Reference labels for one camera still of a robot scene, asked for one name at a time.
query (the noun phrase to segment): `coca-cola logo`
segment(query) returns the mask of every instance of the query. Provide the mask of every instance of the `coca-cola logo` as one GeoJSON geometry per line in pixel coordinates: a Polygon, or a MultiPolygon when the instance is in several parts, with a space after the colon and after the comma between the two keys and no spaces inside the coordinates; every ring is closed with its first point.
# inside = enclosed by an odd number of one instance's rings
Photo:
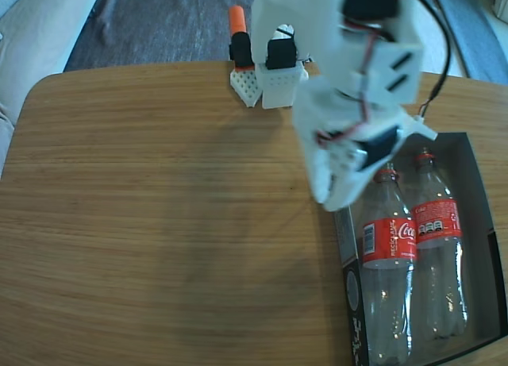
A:
{"type": "Polygon", "coordinates": [[[399,239],[408,239],[414,240],[416,237],[416,230],[410,226],[408,222],[402,224],[398,229],[398,238],[399,239]]]}

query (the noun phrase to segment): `plastic bottle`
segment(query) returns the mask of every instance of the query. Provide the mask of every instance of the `plastic bottle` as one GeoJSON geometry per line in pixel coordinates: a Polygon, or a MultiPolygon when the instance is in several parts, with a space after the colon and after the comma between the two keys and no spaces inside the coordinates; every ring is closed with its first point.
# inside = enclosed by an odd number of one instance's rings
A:
{"type": "Polygon", "coordinates": [[[403,364],[411,352],[410,296],[416,225],[388,163],[374,177],[359,237],[371,364],[403,364]]]}
{"type": "Polygon", "coordinates": [[[424,148],[416,163],[418,296],[426,314],[415,325],[426,340],[432,340],[462,334],[468,321],[461,275],[462,230],[456,201],[437,172],[434,155],[424,148]]]}

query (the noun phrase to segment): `orange cap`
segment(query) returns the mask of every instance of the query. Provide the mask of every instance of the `orange cap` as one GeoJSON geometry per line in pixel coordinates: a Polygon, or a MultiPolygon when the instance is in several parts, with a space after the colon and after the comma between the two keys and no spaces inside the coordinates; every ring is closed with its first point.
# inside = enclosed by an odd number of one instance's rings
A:
{"type": "Polygon", "coordinates": [[[241,6],[231,6],[229,8],[229,31],[231,37],[236,33],[246,33],[244,8],[241,6]]]}

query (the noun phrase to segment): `black box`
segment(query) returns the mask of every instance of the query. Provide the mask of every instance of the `black box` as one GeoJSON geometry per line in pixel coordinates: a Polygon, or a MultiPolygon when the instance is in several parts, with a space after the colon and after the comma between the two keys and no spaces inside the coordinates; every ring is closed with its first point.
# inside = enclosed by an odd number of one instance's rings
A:
{"type": "MultiPolygon", "coordinates": [[[[419,343],[415,341],[410,358],[405,363],[408,366],[441,364],[508,335],[506,295],[498,241],[468,136],[466,133],[441,133],[434,142],[420,136],[410,137],[393,160],[395,168],[401,174],[399,186],[403,195],[411,195],[418,187],[415,183],[413,158],[424,146],[430,148],[436,156],[440,173],[458,204],[463,229],[464,293],[469,317],[466,331],[461,336],[419,343]]],[[[362,198],[363,195],[350,207],[335,213],[355,366],[370,364],[360,281],[361,265],[355,237],[362,198]]]]}

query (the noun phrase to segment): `red label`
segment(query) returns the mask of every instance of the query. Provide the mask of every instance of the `red label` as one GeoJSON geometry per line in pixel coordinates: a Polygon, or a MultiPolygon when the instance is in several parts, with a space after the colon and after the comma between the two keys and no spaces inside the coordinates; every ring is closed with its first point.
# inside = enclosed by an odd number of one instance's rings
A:
{"type": "Polygon", "coordinates": [[[413,208],[413,216],[418,227],[418,243],[442,237],[462,237],[457,203],[453,199],[422,203],[413,208]]]}
{"type": "Polygon", "coordinates": [[[416,225],[406,218],[385,218],[364,226],[364,262],[416,259],[416,225]]]}

